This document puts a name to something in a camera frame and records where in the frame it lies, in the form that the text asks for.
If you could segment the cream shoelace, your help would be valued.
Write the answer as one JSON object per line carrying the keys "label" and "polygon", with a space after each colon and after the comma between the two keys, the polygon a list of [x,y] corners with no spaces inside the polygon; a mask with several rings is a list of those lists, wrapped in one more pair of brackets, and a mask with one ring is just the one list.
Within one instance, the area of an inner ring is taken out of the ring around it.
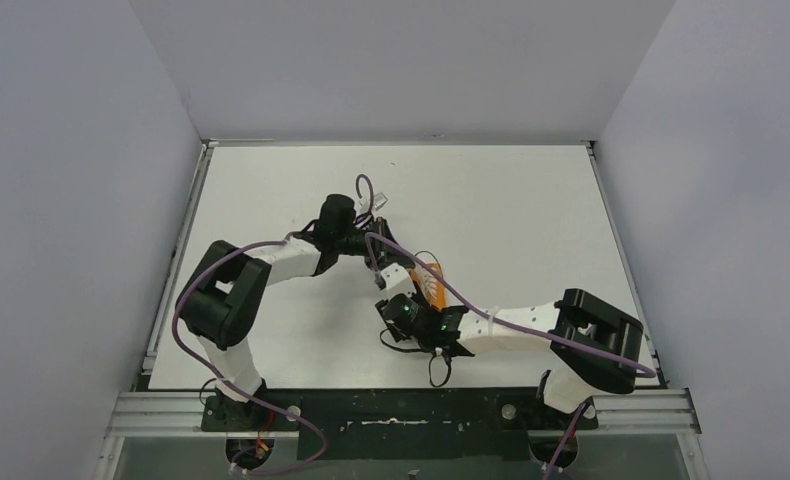
{"label": "cream shoelace", "polygon": [[[426,263],[431,270],[443,276],[442,265],[435,254],[429,250],[420,250],[415,253],[416,257]],[[416,266],[412,273],[412,278],[418,283],[420,290],[429,303],[442,306],[446,302],[446,289],[442,283],[434,277],[428,269]]]}

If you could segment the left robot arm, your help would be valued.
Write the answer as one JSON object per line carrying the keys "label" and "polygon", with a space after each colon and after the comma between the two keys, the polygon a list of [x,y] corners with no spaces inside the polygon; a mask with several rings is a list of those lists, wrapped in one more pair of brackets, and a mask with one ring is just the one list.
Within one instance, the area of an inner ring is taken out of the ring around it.
{"label": "left robot arm", "polygon": [[385,221],[370,211],[358,213],[342,194],[326,197],[319,215],[279,241],[236,247],[213,242],[178,297],[174,327],[185,326],[205,352],[198,354],[172,332],[178,346],[216,379],[217,396],[228,403],[231,418],[244,427],[260,423],[268,403],[264,380],[247,345],[264,292],[284,281],[316,277],[342,256],[362,257],[390,304],[398,296],[418,294],[409,273],[413,264],[395,253]]}

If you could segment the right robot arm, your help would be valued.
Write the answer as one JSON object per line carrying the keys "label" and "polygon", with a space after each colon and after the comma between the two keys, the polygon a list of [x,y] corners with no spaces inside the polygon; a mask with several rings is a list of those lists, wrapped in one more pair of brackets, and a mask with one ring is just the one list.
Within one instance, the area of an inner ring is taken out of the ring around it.
{"label": "right robot arm", "polygon": [[656,373],[639,355],[642,323],[589,292],[572,288],[553,303],[513,309],[433,308],[419,293],[390,294],[376,303],[395,341],[445,360],[496,351],[548,352],[558,361],[545,370],[535,417],[556,427],[596,394],[627,395],[639,377]]}

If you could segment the orange canvas sneaker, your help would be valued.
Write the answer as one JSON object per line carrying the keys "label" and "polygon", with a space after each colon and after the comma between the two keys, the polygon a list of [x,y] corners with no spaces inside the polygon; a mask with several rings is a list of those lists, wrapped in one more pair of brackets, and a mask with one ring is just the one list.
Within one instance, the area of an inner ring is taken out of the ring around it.
{"label": "orange canvas sneaker", "polygon": [[418,285],[419,290],[427,303],[435,310],[441,311],[447,307],[446,289],[444,285],[433,275],[443,277],[443,270],[438,262],[428,264],[429,269],[416,266],[411,270],[412,280]]}

